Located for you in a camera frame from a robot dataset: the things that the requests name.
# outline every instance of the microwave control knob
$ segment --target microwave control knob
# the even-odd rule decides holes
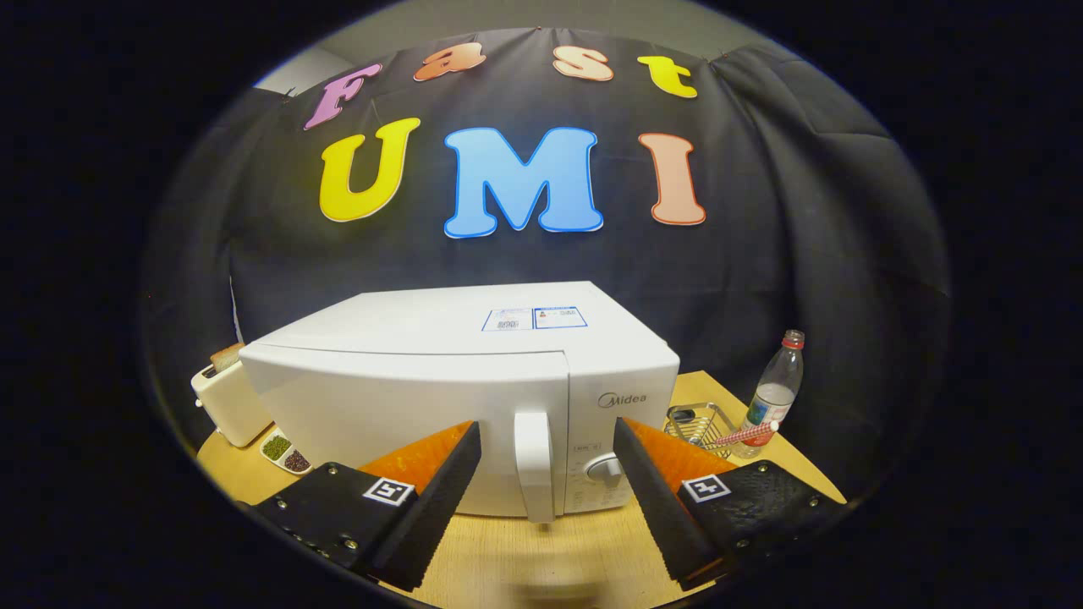
[[[595,482],[604,482],[611,489],[621,483],[623,476],[624,468],[615,456],[596,461],[587,468],[587,478]]]

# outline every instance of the wire basket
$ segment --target wire basket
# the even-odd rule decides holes
[[[666,411],[666,433],[722,458],[730,456],[730,445],[715,442],[736,430],[733,422],[714,402],[682,404]]]

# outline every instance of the table surface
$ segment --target table surface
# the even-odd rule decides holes
[[[715,402],[734,423],[744,418],[741,403],[705,372],[677,377],[673,404]],[[658,413],[660,427],[665,413]],[[245,449],[211,433],[198,463],[231,497],[257,504],[298,480],[259,452],[272,425]],[[735,465],[770,459],[824,495],[845,502],[838,489],[782,433],[753,459],[730,456]],[[567,609],[655,607],[714,584],[681,592],[669,580],[632,498],[624,507],[573,514],[549,524],[525,518],[456,514],[412,598],[449,609],[522,607]]]

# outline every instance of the small bowl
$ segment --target small bowl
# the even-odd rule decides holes
[[[277,427],[275,427],[275,428],[274,428],[274,431],[272,431],[272,432],[271,432],[271,433],[270,433],[270,435],[269,435],[269,436],[268,436],[268,437],[266,437],[266,438],[265,438],[265,439],[263,440],[263,442],[262,442],[262,443],[260,443],[260,455],[262,455],[262,456],[263,456],[263,458],[265,458],[265,459],[270,461],[271,463],[273,463],[273,464],[277,465],[278,467],[280,467],[280,468],[285,469],[286,471],[289,471],[289,472],[290,472],[290,474],[292,474],[293,476],[304,476],[304,475],[305,475],[305,474],[308,474],[309,471],[312,471],[312,464],[311,464],[311,463],[309,464],[309,467],[308,467],[306,469],[304,469],[303,471],[293,471],[292,469],[290,469],[290,468],[286,467],[286,459],[287,459],[287,458],[289,458],[289,455],[291,455],[291,454],[293,454],[293,453],[298,453],[298,452],[299,452],[299,451],[297,450],[297,446],[295,446],[292,442],[290,442],[290,443],[289,443],[289,448],[287,448],[287,449],[286,449],[286,451],[285,451],[285,452],[283,452],[283,453],[282,453],[282,456],[279,456],[278,458],[276,458],[276,459],[273,459],[273,458],[269,457],[269,456],[268,456],[268,454],[263,452],[263,446],[265,446],[268,442],[270,442],[271,440],[273,440],[273,439],[274,439],[274,438],[276,438],[276,437],[277,437],[277,438],[283,438],[284,440],[287,440],[287,441],[289,441],[289,438],[286,438],[286,435],[285,435],[285,433],[283,433],[280,429],[278,429]]]

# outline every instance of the midea logo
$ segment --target midea logo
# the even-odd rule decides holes
[[[616,404],[631,404],[634,402],[645,402],[647,396],[617,396],[610,391],[598,397],[598,406],[611,409]]]

